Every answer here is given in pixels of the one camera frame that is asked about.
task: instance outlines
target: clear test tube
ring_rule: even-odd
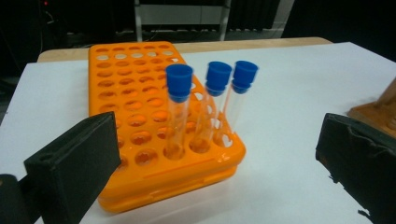
[[[165,72],[170,117],[163,154],[169,160],[179,160],[184,155],[184,135],[189,115],[192,68],[186,64],[176,63],[167,66]]]
[[[259,67],[250,62],[238,61],[233,71],[233,81],[228,90],[222,116],[219,118],[219,130],[215,133],[214,142],[221,147],[229,147],[233,143],[233,133],[243,108],[246,93],[254,81]]]
[[[215,125],[225,99],[223,93],[232,70],[227,63],[211,62],[208,65],[197,127],[190,142],[190,148],[194,152],[205,153],[210,149]]]

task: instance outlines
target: glass test tube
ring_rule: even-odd
[[[230,79],[231,71],[232,68],[227,63],[211,62],[208,65],[205,92],[201,100],[197,127],[190,142],[190,148],[194,152],[205,153],[210,149],[219,111],[224,101],[223,93]]]
[[[238,61],[233,71],[233,81],[228,90],[222,117],[219,118],[219,131],[214,136],[214,142],[221,147],[229,147],[233,143],[233,133],[240,111],[243,108],[244,98],[251,83],[254,81],[259,67],[250,62]]]
[[[170,118],[163,154],[170,160],[179,160],[184,155],[184,135],[189,114],[192,68],[186,64],[176,63],[167,66],[165,72]]]

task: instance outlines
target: test tube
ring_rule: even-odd
[[[228,90],[222,117],[219,118],[219,130],[215,133],[214,142],[221,147],[229,147],[233,143],[233,134],[238,116],[243,108],[244,99],[251,83],[254,81],[259,67],[250,62],[238,61],[233,71],[233,81]]]
[[[233,69],[227,63],[211,62],[206,73],[205,92],[201,100],[200,114],[195,135],[190,148],[197,153],[205,153],[215,131],[215,124],[224,101],[224,91]]]
[[[170,118],[163,154],[169,160],[179,160],[184,155],[183,145],[189,114],[192,68],[186,64],[175,63],[167,66],[165,72]]]

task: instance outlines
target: white table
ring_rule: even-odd
[[[182,54],[203,80],[210,61],[260,67],[237,132],[247,155],[232,178],[118,215],[94,203],[81,223],[370,223],[315,160],[325,113],[374,101],[396,63],[352,44]],[[29,64],[0,127],[0,173],[87,118],[87,61]]]

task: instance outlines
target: white tabletop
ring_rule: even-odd
[[[232,178],[126,213],[94,203],[81,223],[370,223],[315,160],[325,113],[375,101],[396,63],[350,43],[182,54],[205,77],[211,61],[256,63],[236,131],[247,155]],[[88,63],[32,63],[0,127],[0,174],[88,117]]]

